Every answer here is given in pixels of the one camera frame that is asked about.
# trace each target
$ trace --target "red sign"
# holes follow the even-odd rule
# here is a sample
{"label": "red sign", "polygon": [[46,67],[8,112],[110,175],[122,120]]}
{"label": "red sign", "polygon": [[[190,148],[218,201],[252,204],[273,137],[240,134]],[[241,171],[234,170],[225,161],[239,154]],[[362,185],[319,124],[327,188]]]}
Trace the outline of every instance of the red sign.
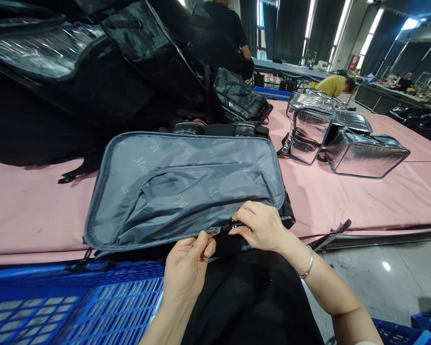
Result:
{"label": "red sign", "polygon": [[350,64],[348,65],[347,70],[356,71],[356,67],[358,67],[358,63],[361,57],[359,55],[352,55]]}

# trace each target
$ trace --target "black clothing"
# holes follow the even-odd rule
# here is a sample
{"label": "black clothing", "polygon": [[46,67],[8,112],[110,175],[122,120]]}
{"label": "black clothing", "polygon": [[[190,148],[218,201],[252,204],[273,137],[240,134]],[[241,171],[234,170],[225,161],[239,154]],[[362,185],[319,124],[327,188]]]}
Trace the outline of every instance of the black clothing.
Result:
{"label": "black clothing", "polygon": [[202,8],[217,23],[219,29],[228,36],[235,47],[243,47],[248,44],[243,24],[235,11],[229,10],[225,5],[217,2],[205,2]]}
{"label": "black clothing", "polygon": [[404,78],[399,79],[399,81],[397,82],[397,84],[399,85],[399,91],[406,91],[410,86],[412,86],[412,80],[405,80]]}
{"label": "black clothing", "polygon": [[260,250],[208,265],[182,345],[323,345],[302,282],[279,254]]}

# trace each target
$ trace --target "black shirt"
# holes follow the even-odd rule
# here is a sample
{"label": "black shirt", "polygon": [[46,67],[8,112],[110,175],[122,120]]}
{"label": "black shirt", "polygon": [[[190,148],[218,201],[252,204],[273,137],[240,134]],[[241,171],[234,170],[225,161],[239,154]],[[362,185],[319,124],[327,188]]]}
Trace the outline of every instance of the black shirt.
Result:
{"label": "black shirt", "polygon": [[412,80],[405,80],[404,78],[399,79],[397,82],[399,85],[399,91],[406,91],[410,86],[412,86]]}
{"label": "black shirt", "polygon": [[225,5],[217,2],[205,2],[202,7],[235,47],[243,47],[248,44],[241,19],[235,11],[229,10]]}

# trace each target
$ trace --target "gray floor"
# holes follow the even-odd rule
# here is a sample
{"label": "gray floor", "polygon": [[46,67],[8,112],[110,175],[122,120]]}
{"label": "gray floor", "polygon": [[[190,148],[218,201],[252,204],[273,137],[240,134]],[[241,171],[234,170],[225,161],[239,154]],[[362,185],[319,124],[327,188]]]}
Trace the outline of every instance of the gray floor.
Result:
{"label": "gray floor", "polygon": [[[329,251],[326,262],[374,318],[410,326],[410,316],[431,309],[431,241]],[[332,322],[305,286],[325,342]]]}

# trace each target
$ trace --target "woman's left hand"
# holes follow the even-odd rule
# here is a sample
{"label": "woman's left hand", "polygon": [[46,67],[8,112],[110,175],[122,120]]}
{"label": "woman's left hand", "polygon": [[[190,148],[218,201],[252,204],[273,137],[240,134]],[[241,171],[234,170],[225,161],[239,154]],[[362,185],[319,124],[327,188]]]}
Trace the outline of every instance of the woman's left hand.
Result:
{"label": "woman's left hand", "polygon": [[163,303],[195,302],[203,290],[207,260],[216,251],[215,234],[178,241],[166,259]]}

